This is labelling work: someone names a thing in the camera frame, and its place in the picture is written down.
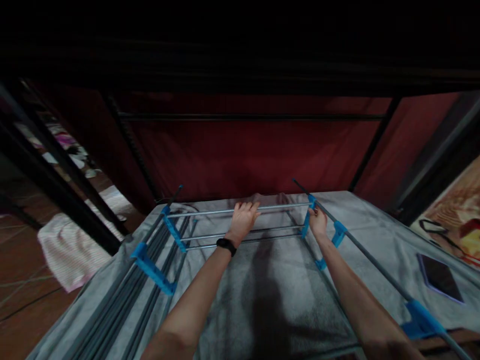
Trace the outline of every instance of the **wooden floor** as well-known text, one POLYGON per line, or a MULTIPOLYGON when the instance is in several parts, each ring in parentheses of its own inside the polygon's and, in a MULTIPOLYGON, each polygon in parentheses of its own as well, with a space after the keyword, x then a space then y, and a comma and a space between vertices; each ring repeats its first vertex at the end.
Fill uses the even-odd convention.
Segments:
MULTIPOLYGON (((112 185, 103 173, 89 179, 97 191, 112 185)), ((0 184, 17 205, 42 224, 60 210, 26 180, 0 184)), ((145 216, 135 212, 125 226, 133 232, 145 216)), ((73 302, 49 271, 37 232, 13 216, 0 218, 0 358, 25 359, 73 302)))

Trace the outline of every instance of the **black phone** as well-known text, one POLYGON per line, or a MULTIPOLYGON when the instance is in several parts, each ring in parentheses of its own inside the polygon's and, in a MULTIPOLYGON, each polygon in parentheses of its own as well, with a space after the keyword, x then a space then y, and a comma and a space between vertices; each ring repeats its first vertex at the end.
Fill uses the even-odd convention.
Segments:
POLYGON ((432 290, 445 295, 447 298, 464 304, 464 299, 455 282, 450 268, 438 260, 423 254, 417 254, 425 284, 432 290))

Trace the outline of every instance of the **watch strap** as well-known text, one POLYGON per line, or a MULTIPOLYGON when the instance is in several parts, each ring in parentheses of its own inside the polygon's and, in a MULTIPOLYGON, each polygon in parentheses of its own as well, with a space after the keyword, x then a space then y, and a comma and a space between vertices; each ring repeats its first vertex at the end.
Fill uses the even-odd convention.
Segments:
POLYGON ((228 240, 227 238, 223 237, 223 238, 218 239, 216 241, 216 245, 218 247, 230 250, 232 258, 234 257, 235 253, 237 252, 237 249, 235 248, 234 244, 230 240, 228 240))

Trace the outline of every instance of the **blue plastic bracket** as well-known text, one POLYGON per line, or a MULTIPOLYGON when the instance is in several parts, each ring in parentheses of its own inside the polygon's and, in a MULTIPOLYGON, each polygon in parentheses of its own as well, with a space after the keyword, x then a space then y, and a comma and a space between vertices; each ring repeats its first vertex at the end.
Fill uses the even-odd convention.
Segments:
POLYGON ((177 288, 176 283, 170 283, 165 275, 160 271, 158 267, 155 266, 152 260, 150 260, 147 255, 147 244, 141 242, 136 247, 135 251, 131 254, 131 258, 135 259, 135 264, 147 274, 155 284, 168 296, 174 294, 175 289, 177 288))
POLYGON ((442 324, 417 300, 411 300, 405 306, 410 313, 411 321, 404 323, 401 328, 411 340, 447 332, 442 324))
MULTIPOLYGON (((335 235, 333 235, 333 239, 331 240, 331 242, 333 243, 333 245, 335 245, 336 248, 338 248, 342 240, 344 239, 345 233, 348 231, 348 229, 338 220, 333 223, 333 226, 335 227, 335 235)), ((327 263, 325 263, 325 260, 323 258, 320 260, 315 260, 315 265, 320 271, 327 267, 327 263)))
MULTIPOLYGON (((313 195, 308 195, 308 201, 310 202, 310 209, 315 209, 315 201, 317 199, 313 195)), ((307 236, 307 232, 309 231, 309 225, 310 225, 310 213, 307 210, 306 215, 305 215, 305 221, 303 222, 303 228, 301 230, 301 238, 305 239, 307 236)))
POLYGON ((170 214, 170 206, 165 206, 161 212, 164 214, 163 222, 165 223, 167 229, 170 231, 170 234, 175 239, 175 242, 178 245, 178 248, 182 253, 186 253, 187 246, 185 245, 184 242, 182 242, 182 235, 180 235, 175 224, 168 218, 168 215, 170 214))

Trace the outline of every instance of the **hand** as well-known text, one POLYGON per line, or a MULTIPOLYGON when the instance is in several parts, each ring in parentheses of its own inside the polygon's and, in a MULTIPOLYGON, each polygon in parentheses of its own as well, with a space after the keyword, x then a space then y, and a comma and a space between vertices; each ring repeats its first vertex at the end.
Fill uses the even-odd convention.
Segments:
POLYGON ((251 202, 237 202, 235 204, 230 230, 225 234, 225 239, 230 240, 236 248, 254 227, 255 220, 260 215, 260 212, 257 212, 259 206, 259 202, 253 205, 251 202))
POLYGON ((328 239, 327 237, 327 215, 318 206, 315 209, 308 208, 310 213, 310 229, 317 241, 328 239))

